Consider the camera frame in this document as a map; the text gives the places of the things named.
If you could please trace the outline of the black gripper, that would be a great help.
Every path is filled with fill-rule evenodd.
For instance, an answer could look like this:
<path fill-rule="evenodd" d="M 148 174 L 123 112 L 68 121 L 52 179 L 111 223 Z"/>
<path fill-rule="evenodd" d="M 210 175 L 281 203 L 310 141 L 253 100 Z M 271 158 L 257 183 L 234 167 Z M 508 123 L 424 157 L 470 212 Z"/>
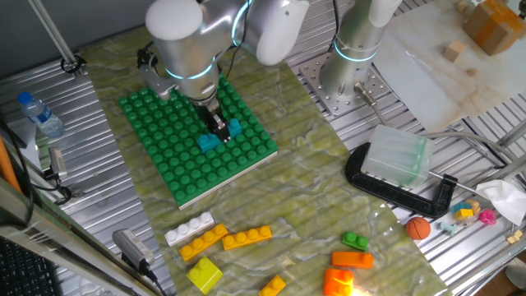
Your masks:
<path fill-rule="evenodd" d="M 216 135 L 221 142 L 230 140 L 228 121 L 224 119 L 222 109 L 217 99 L 200 102 L 196 111 L 205 123 L 210 134 Z"/>

